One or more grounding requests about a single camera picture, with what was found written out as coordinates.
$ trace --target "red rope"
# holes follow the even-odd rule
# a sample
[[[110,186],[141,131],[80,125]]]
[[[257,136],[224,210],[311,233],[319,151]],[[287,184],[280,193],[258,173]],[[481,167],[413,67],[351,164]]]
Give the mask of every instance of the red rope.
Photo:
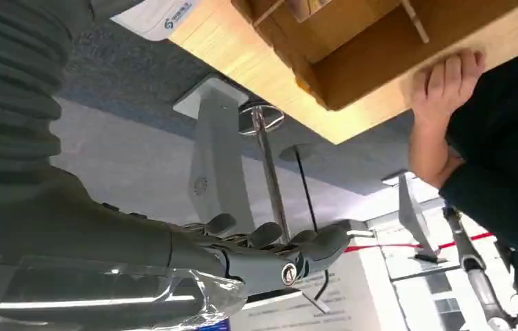
[[[471,236],[470,240],[471,241],[480,240],[480,239],[488,238],[488,237],[491,237],[491,236],[492,236],[492,233],[485,232],[485,233],[477,234],[475,236]],[[443,243],[443,244],[439,245],[439,249],[443,250],[444,248],[449,248],[449,247],[452,247],[452,246],[455,246],[455,245],[456,245],[456,243],[454,241],[451,241],[450,243]],[[380,247],[421,248],[421,245],[414,244],[414,243],[387,243],[387,244],[384,244],[384,245],[360,245],[360,246],[350,246],[350,247],[346,248],[346,250],[344,252],[346,252],[346,253],[357,252],[359,250],[364,250],[366,248],[375,248],[375,247],[379,247],[379,248]]]

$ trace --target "finger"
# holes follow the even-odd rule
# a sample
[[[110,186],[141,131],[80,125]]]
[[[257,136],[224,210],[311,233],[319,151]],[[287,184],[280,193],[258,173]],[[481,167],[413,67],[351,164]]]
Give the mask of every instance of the finger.
[[[478,70],[480,71],[480,74],[483,74],[484,70],[486,69],[486,57],[484,56],[484,53],[478,50],[474,52],[474,57],[476,58],[476,63],[478,64]]]
[[[444,76],[446,66],[440,62],[431,70],[431,77],[427,85],[428,98],[439,98],[444,95]]]
[[[427,79],[427,70],[420,70],[413,76],[411,101],[419,102],[427,99]]]
[[[461,85],[461,58],[458,54],[446,60],[445,82],[444,95],[457,96]]]
[[[461,57],[461,85],[460,96],[470,98],[484,71],[484,57],[476,56],[471,50],[463,50]]]

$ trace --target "floor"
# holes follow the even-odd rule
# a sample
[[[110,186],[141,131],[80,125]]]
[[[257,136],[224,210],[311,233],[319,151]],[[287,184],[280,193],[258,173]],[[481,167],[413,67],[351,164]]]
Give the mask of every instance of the floor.
[[[62,153],[52,163],[77,175],[95,201],[171,223],[199,221],[187,195],[191,140],[65,99],[59,103],[63,116],[52,131]],[[272,221],[262,162],[243,157],[243,169],[255,224]],[[291,231],[308,228],[300,176],[281,168],[277,174]],[[363,214],[356,208],[363,196],[317,179],[308,185],[320,224]]]
[[[67,84],[60,97],[99,109],[150,128],[193,137],[195,121],[172,110],[183,93],[215,70],[169,41],[149,42],[113,22],[93,26],[76,42],[66,68]],[[306,160],[309,177],[360,195],[385,186],[381,179],[407,166],[411,114],[406,112],[339,146],[287,118],[270,135],[278,155],[297,143],[311,143]],[[259,159],[254,139],[243,140],[243,154]],[[292,172],[293,163],[277,160]]]

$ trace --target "human hand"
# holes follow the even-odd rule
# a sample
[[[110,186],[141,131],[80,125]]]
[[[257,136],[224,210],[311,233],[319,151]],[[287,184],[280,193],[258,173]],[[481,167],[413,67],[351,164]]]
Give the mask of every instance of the human hand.
[[[464,163],[450,155],[446,130],[452,114],[465,104],[484,72],[484,56],[463,50],[413,79],[411,103],[415,124],[411,132],[409,163],[421,180],[441,188]]]
[[[472,96],[484,67],[484,55],[466,49],[418,72],[411,94],[415,125],[445,130],[452,114]]]

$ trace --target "wooden box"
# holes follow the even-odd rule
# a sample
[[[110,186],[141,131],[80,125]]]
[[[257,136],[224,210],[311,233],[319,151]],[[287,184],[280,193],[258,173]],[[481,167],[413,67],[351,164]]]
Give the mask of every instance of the wooden box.
[[[231,0],[322,106],[340,110],[518,7],[518,0],[332,0],[299,23],[284,0]],[[421,24],[429,37],[422,41]]]

